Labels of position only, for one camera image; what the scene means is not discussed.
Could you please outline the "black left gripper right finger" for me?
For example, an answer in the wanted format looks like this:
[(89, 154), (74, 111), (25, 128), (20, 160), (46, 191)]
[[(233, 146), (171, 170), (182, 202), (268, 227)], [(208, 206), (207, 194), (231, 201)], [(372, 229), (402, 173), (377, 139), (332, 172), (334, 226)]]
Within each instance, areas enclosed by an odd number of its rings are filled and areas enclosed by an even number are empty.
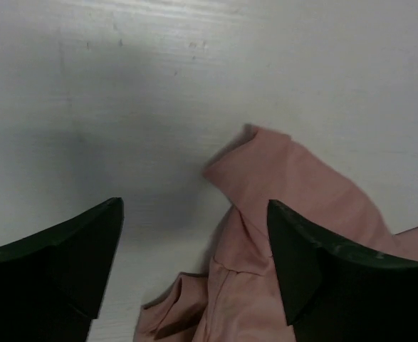
[(267, 227), (297, 341), (418, 341), (418, 261), (358, 244), (277, 200)]

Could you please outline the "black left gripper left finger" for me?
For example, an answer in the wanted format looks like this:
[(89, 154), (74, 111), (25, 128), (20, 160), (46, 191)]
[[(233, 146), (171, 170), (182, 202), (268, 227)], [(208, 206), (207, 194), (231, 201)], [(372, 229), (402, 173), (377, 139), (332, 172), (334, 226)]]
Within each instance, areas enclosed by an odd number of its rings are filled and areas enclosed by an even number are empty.
[(123, 200), (114, 197), (1, 246), (0, 341), (86, 341), (123, 221)]

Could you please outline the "pink t shirt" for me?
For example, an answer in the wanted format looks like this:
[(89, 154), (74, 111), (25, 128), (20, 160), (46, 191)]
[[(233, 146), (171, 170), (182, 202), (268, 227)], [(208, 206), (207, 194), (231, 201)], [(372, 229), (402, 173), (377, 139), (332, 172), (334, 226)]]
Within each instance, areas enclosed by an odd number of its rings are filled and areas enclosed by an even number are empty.
[(289, 135), (250, 125), (206, 167), (232, 206), (207, 275), (180, 274), (143, 306), (136, 341), (293, 341), (273, 264), (266, 212), (277, 199), (367, 247), (418, 261), (418, 227), (390, 233), (378, 208)]

